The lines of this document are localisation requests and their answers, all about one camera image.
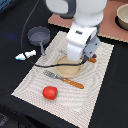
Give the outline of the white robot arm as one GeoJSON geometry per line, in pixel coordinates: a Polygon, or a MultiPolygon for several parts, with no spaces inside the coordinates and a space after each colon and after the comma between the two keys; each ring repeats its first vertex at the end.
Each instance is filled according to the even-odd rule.
{"type": "Polygon", "coordinates": [[[73,18],[67,34],[68,59],[91,58],[100,40],[97,37],[107,0],[45,0],[47,8],[62,18],[73,18]]]}

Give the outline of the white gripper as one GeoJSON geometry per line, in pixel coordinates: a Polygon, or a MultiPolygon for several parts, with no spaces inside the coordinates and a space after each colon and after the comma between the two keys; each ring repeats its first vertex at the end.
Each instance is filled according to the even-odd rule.
{"type": "Polygon", "coordinates": [[[66,39],[68,59],[73,62],[78,62],[81,57],[87,61],[100,44],[96,27],[80,26],[75,22],[72,23],[66,39]]]}

